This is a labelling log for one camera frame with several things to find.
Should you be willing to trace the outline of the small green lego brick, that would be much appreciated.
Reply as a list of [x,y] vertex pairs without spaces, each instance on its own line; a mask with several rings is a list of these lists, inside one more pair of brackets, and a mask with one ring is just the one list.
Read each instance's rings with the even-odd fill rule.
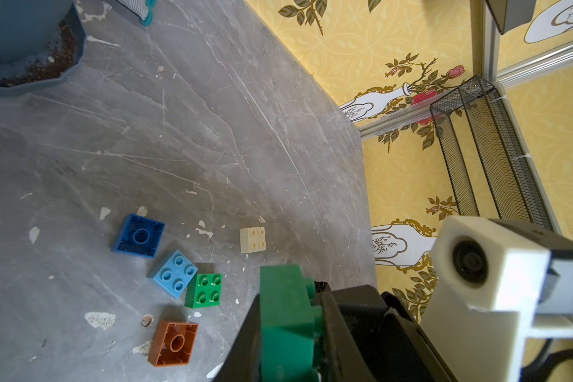
[[221,304],[223,275],[195,275],[186,289],[185,306],[191,309],[216,307]]

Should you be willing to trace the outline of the brown lego brick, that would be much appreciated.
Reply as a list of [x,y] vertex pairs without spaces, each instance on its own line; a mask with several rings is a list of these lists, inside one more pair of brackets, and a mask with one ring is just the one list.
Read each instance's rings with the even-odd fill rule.
[[160,321],[151,342],[148,362],[154,367],[189,364],[198,328],[197,323]]

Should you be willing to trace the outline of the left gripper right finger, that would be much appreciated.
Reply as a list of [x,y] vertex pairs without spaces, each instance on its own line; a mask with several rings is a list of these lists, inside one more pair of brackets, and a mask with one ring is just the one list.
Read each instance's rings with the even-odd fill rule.
[[332,291],[328,283],[315,283],[315,304],[322,308],[323,335],[315,361],[321,381],[375,381],[358,346],[365,340],[364,322],[377,308],[377,292],[370,285]]

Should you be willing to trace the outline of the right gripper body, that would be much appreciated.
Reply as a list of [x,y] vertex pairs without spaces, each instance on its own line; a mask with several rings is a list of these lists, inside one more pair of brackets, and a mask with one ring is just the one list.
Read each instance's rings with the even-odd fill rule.
[[398,297],[377,292],[377,308],[364,322],[364,359],[375,381],[456,381],[457,378]]

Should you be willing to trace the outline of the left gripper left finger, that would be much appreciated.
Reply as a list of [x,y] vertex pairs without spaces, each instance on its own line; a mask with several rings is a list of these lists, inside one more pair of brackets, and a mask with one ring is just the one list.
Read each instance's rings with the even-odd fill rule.
[[235,342],[214,382],[258,382],[261,381],[260,303],[257,295],[247,313]]

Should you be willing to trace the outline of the long green lego brick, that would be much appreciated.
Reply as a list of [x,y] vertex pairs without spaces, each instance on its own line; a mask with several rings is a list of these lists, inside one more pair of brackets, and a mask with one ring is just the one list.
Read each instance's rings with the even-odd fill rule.
[[318,380],[315,349],[324,323],[315,296],[315,282],[296,264],[260,269],[261,380]]

